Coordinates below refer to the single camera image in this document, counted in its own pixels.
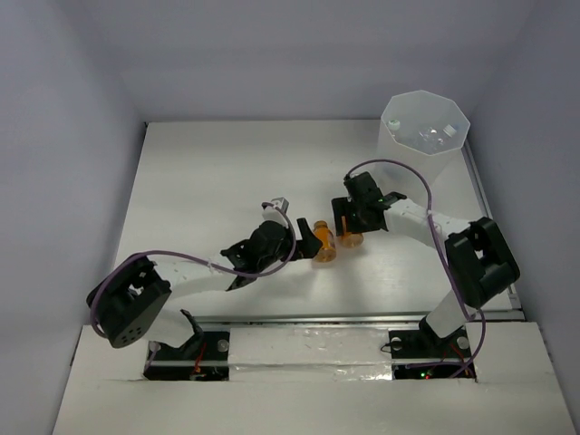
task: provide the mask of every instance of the clear plastic container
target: clear plastic container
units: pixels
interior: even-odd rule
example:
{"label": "clear plastic container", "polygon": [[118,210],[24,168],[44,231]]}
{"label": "clear plastic container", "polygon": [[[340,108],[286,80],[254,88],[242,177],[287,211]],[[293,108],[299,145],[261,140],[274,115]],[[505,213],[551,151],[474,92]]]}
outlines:
{"label": "clear plastic container", "polygon": [[[469,125],[453,100],[426,91],[396,95],[381,116],[377,157],[406,163],[432,184],[461,152]],[[385,194],[425,198],[425,188],[405,168],[377,163],[373,175]]]}

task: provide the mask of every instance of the black bracket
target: black bracket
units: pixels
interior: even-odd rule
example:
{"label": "black bracket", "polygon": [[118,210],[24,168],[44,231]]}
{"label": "black bracket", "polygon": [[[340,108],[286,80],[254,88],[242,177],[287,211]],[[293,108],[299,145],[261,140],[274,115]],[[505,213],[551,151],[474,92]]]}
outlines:
{"label": "black bracket", "polygon": [[435,344],[421,330],[389,331],[389,342],[385,346],[391,348],[393,360],[427,360],[449,358],[455,354],[451,345],[460,349],[465,358],[471,356],[469,348],[462,349],[461,342],[468,340],[465,328],[458,329],[444,342]]}
{"label": "black bracket", "polygon": [[[303,217],[297,220],[302,240],[296,240],[296,250],[290,261],[303,258],[314,258],[322,247],[322,242],[313,234],[308,222]],[[267,220],[250,236],[220,254],[226,257],[238,272],[256,274],[263,272],[276,261],[284,260],[292,249],[292,232],[290,229]],[[255,278],[237,276],[228,291],[241,288],[256,281]]]}
{"label": "black bracket", "polygon": [[[112,279],[101,295],[97,321],[112,347],[119,349],[141,338],[169,299],[169,282],[160,278],[154,266],[147,257],[135,260]],[[87,296],[89,307],[101,284]]]}

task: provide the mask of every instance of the robotic arm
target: robotic arm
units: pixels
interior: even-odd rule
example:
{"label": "robotic arm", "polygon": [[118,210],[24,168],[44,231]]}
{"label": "robotic arm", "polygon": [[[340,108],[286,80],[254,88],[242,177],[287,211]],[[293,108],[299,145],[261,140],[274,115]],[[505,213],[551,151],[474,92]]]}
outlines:
{"label": "robotic arm", "polygon": [[[368,172],[347,176],[344,185],[349,196],[332,200],[337,236],[346,231],[382,229],[439,248],[425,208],[397,192],[383,195]],[[169,299],[241,288],[274,272],[264,273],[273,263],[313,258],[322,246],[303,218],[297,220],[302,240],[295,240],[285,217],[288,202],[278,198],[272,203],[265,207],[265,221],[250,238],[220,252],[219,265],[166,251],[131,256],[87,297],[94,314],[93,326],[100,326],[101,334],[114,348],[146,338],[162,343],[162,351],[171,358],[190,359],[198,351],[203,332],[188,312],[163,310]],[[519,278],[516,261],[493,220],[482,217],[469,222],[439,213],[431,216],[437,241],[445,246],[446,266],[455,288],[420,321],[418,333],[405,335],[412,342],[405,346],[426,351],[415,352],[418,358],[430,356],[429,349],[446,345],[467,321],[466,314],[469,317],[476,313]],[[156,264],[147,257],[157,254],[181,256],[195,263]]]}
{"label": "robotic arm", "polygon": [[87,297],[87,305],[95,313],[104,337],[114,348],[128,346],[140,338],[161,342],[165,352],[188,359],[198,349],[200,328],[188,312],[162,309],[168,300],[207,291],[235,290],[268,275],[264,271],[279,260],[313,258],[318,253],[322,242],[304,218],[297,220],[302,239],[295,240],[289,221],[283,217],[287,209],[287,200],[273,199],[264,207],[264,222],[248,239],[222,250],[219,265],[189,256],[195,263],[154,263],[147,257],[177,254],[166,251],[128,258],[125,266],[112,279],[108,278],[110,282],[100,283]]}
{"label": "robotic arm", "polygon": [[[437,247],[425,208],[397,192],[383,195],[368,172],[347,176],[344,185],[349,198],[332,201],[338,236],[347,228],[352,233],[382,229]],[[420,321],[422,340],[438,346],[466,322],[461,304],[468,315],[474,315],[519,278],[519,268],[498,225],[490,218],[469,222],[439,213],[431,216],[456,286]]]}

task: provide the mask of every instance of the white enclosure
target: white enclosure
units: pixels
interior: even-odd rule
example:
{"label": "white enclosure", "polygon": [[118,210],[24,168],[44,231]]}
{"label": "white enclosure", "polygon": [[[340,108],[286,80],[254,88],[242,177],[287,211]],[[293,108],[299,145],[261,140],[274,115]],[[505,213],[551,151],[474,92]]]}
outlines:
{"label": "white enclosure", "polygon": [[84,298],[115,261],[146,123],[378,122],[393,95],[418,89],[471,122],[473,178],[577,426],[579,17],[575,0],[4,0],[0,433],[53,430]]}

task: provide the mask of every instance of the white panel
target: white panel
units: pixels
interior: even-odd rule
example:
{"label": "white panel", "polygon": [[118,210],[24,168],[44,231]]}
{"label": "white panel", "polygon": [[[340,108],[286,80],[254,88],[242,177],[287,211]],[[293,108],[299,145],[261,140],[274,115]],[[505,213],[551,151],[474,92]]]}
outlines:
{"label": "white panel", "polygon": [[392,95],[415,89],[469,114],[534,5],[83,3],[147,121],[378,118]]}
{"label": "white panel", "polygon": [[121,382],[65,394],[54,435],[574,435],[557,384]]}
{"label": "white panel", "polygon": [[[205,258],[247,238],[260,204],[280,196],[289,215],[334,222],[330,200],[346,195],[346,171],[374,155],[378,121],[184,122],[150,124],[117,263],[173,249]],[[433,185],[434,207],[456,218],[482,215],[458,155]],[[298,261],[229,293],[168,303],[198,316],[427,313],[449,291],[434,250],[384,232],[331,264]],[[506,294],[487,309],[510,309]]]}
{"label": "white panel", "polygon": [[[512,356],[518,360],[531,356],[540,362],[534,363],[533,370],[543,370],[544,360],[537,359],[541,355],[535,351],[543,347],[533,333],[537,329],[534,325],[513,325],[494,324],[490,328],[490,355],[482,353],[482,367],[500,371],[502,355],[494,352],[504,352],[508,343],[521,342],[513,347]],[[496,344],[504,328],[504,337],[509,338]],[[279,335],[273,333],[271,338]],[[364,352],[359,343],[349,345]],[[267,355],[266,349],[253,347]],[[256,435],[574,434],[553,376],[499,383],[329,382],[344,377],[309,366],[300,372],[245,372],[232,382],[135,381],[135,373],[142,369],[143,351],[137,343],[123,351],[114,350],[85,327],[54,434],[154,435],[183,433],[193,426],[206,433]],[[128,381],[120,380],[123,376]]]}
{"label": "white panel", "polygon": [[231,365],[373,365],[389,361],[386,329],[233,328]]}
{"label": "white panel", "polygon": [[[471,349],[481,336],[481,325],[467,325]],[[487,324],[486,339],[475,360],[482,383],[556,381],[542,335],[533,323]]]}

